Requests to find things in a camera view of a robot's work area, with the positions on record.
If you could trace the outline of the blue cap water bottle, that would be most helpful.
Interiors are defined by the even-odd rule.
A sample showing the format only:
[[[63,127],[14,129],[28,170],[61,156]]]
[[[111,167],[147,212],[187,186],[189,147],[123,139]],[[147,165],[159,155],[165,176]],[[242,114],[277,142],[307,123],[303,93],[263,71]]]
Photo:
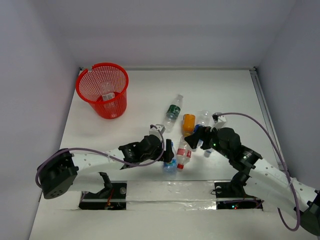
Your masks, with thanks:
[[[175,147],[172,146],[173,158],[170,162],[163,163],[163,172],[166,174],[175,174],[177,172],[177,157]]]

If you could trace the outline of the blue label white-cap bottle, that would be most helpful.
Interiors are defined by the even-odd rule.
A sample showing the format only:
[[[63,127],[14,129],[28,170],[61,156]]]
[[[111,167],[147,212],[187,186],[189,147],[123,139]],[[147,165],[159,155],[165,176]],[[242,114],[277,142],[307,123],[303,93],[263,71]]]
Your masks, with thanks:
[[[204,126],[201,124],[197,124],[193,131],[193,149],[200,147],[203,143],[202,135],[204,131]]]

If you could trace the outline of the red label clear bottle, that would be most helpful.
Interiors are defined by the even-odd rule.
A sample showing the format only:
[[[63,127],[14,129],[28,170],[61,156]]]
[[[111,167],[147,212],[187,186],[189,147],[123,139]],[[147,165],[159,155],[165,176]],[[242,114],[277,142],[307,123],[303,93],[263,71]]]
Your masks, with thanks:
[[[184,169],[185,165],[190,161],[191,155],[191,148],[185,141],[185,137],[182,136],[176,150],[177,169],[179,171],[182,171]]]

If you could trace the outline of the orange juice bottle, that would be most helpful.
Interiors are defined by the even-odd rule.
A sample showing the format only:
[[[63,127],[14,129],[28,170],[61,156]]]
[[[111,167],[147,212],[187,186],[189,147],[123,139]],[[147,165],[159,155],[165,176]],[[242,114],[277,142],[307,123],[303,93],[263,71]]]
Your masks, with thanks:
[[[182,134],[184,136],[191,135],[195,128],[196,116],[193,114],[184,114],[182,121]]]

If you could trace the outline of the clear unlabelled bottle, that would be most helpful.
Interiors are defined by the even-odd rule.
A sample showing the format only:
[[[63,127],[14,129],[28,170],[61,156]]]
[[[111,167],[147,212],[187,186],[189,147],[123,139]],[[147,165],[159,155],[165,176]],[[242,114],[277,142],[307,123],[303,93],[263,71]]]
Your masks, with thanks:
[[[196,123],[199,126],[206,127],[210,125],[211,118],[212,118],[212,114],[208,110],[202,110],[197,116]],[[208,158],[211,155],[212,151],[213,151],[212,149],[205,150],[204,156]]]

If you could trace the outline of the green label clear bottle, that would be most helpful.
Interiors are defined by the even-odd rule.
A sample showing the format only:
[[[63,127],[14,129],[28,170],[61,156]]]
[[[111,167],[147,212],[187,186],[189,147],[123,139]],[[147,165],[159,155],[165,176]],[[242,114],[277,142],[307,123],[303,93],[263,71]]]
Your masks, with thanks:
[[[182,105],[183,105],[183,96],[181,94],[178,94],[173,101],[170,103],[164,119],[163,119],[163,125],[165,127],[165,131],[167,133],[170,133],[180,115]]]

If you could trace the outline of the clear bottle white label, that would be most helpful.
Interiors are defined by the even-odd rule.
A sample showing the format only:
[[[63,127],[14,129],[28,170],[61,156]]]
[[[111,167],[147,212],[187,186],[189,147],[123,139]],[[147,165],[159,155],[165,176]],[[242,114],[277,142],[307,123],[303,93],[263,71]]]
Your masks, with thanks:
[[[99,83],[98,87],[103,101],[109,101],[115,98],[115,89],[111,81],[103,81]]]

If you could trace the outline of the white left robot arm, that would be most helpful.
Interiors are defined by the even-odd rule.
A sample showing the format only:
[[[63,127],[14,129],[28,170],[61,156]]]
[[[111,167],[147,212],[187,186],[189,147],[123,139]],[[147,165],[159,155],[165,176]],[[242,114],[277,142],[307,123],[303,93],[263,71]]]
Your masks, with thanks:
[[[146,167],[156,162],[169,163],[174,157],[172,141],[149,134],[109,152],[73,147],[58,150],[36,170],[35,183],[47,200],[68,191],[88,191],[104,198],[110,194],[108,170],[111,162],[121,163],[121,170]]]

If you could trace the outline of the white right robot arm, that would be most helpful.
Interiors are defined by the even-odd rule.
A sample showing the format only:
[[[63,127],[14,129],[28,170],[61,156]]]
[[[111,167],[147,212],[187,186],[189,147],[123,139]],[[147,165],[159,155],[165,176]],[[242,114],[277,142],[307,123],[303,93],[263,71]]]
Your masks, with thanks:
[[[232,128],[200,126],[185,137],[192,149],[202,141],[203,150],[213,149],[237,170],[227,189],[235,196],[253,196],[272,204],[299,221],[307,232],[320,234],[320,192],[272,166],[256,151],[244,146]]]

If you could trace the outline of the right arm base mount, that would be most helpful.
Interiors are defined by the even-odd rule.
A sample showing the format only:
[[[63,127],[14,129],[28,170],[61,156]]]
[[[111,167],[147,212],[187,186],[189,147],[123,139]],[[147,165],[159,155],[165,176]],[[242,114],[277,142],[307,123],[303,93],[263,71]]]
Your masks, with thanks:
[[[263,201],[244,192],[236,192],[229,181],[214,183],[211,194],[215,196],[217,210],[263,209]]]

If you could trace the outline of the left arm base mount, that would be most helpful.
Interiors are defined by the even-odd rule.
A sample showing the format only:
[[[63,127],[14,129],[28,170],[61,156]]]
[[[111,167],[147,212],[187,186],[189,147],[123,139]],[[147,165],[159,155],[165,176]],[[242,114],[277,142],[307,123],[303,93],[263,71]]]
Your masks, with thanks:
[[[127,209],[127,182],[112,182],[112,188],[102,189],[97,193],[82,192],[78,207],[81,210],[109,210]]]

